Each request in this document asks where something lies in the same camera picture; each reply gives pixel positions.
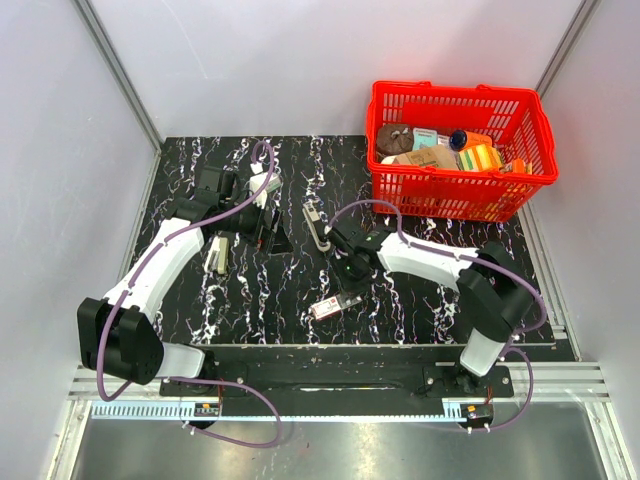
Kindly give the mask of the cream white stapler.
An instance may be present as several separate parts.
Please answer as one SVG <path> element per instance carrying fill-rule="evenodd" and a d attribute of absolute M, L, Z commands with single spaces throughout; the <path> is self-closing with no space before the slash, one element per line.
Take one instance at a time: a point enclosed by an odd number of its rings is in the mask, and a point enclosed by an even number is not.
<path fill-rule="evenodd" d="M 229 249 L 230 244 L 227 237 L 215 236 L 207 253 L 204 271 L 206 273 L 226 275 L 228 272 Z"/>

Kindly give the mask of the red white staple box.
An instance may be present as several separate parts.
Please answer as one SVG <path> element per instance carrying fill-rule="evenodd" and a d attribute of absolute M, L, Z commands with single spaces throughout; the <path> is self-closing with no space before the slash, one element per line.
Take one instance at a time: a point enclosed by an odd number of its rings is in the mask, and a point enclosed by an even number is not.
<path fill-rule="evenodd" d="M 347 310 L 362 302 L 362 296 L 350 293 L 340 293 L 323 299 L 310 308 L 315 320 L 322 320 L 334 314 Z"/>

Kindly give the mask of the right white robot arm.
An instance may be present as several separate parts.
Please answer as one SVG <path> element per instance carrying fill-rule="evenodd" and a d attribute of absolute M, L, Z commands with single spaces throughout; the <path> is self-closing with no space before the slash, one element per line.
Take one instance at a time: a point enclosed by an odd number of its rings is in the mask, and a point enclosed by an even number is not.
<path fill-rule="evenodd" d="M 337 225 L 326 229 L 326 237 L 339 250 L 337 268 L 345 290 L 357 291 L 375 271 L 383 271 L 455 291 L 471 326 L 454 373 L 456 387 L 476 396 L 489 386 L 489 371 L 535 301 L 535 290 L 502 246 L 450 247 L 388 228 L 363 232 Z"/>

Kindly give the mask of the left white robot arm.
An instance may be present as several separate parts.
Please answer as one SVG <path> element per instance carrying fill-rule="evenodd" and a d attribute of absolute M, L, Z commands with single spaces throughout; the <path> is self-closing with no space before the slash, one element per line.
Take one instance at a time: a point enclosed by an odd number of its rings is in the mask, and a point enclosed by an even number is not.
<path fill-rule="evenodd" d="M 161 341 L 152 323 L 170 287 L 210 238 L 239 234 L 263 252 L 274 251 L 283 230 L 267 200 L 280 185 L 277 174 L 255 168 L 240 199 L 235 173 L 205 168 L 193 195 L 171 204 L 131 270 L 101 298 L 85 298 L 78 307 L 82 365 L 139 385 L 182 377 L 193 394 L 211 392 L 217 373 L 206 364 L 204 351 Z"/>

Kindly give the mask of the brown cardboard package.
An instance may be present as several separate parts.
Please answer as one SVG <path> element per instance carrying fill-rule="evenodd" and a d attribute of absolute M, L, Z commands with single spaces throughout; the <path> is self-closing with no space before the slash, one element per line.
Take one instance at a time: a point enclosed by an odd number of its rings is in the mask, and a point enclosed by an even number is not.
<path fill-rule="evenodd" d="M 443 145 L 387 156 L 381 161 L 381 164 L 432 167 L 454 171 L 461 169 L 458 153 Z"/>

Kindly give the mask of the teal white small box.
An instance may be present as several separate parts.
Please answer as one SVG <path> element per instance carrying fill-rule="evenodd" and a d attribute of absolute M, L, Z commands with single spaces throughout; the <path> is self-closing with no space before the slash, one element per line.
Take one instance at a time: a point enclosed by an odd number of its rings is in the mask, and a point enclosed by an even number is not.
<path fill-rule="evenodd" d="M 412 133 L 412 149 L 414 151 L 434 147 L 438 144 L 438 132 L 436 130 L 416 127 L 412 130 Z"/>

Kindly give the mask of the red plastic shopping basket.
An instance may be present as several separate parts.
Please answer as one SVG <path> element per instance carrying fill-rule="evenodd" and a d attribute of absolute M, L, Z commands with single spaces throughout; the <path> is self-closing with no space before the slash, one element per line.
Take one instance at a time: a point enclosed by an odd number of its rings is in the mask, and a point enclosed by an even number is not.
<path fill-rule="evenodd" d="M 372 196 L 404 215 L 505 222 L 558 178 L 531 89 L 377 81 L 366 138 Z"/>

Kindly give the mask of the orange bottle blue cap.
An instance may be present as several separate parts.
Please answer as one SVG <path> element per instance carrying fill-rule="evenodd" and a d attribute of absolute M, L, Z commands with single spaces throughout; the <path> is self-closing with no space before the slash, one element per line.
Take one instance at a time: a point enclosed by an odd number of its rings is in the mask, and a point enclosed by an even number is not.
<path fill-rule="evenodd" d="M 492 146 L 493 144 L 490 136 L 463 129 L 453 131 L 449 137 L 450 148 L 458 152 L 480 145 Z"/>

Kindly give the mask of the small orange packet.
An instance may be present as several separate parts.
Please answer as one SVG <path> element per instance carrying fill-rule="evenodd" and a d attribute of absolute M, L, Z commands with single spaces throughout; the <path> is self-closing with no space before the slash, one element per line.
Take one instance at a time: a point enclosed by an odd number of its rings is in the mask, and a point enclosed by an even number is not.
<path fill-rule="evenodd" d="M 505 163 L 500 168 L 501 173 L 513 173 L 513 174 L 530 174 L 532 172 L 531 164 L 522 158 L 515 158 Z"/>

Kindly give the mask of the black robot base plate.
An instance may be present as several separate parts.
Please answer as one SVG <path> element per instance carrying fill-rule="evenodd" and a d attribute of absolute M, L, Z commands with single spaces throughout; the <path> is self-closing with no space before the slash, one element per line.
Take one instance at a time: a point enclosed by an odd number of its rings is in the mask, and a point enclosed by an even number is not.
<path fill-rule="evenodd" d="M 507 367 L 483 377 L 464 369 L 456 346 L 214 346 L 205 376 L 246 384 L 281 416 L 337 420 L 356 416 L 437 415 L 445 399 L 511 399 Z"/>

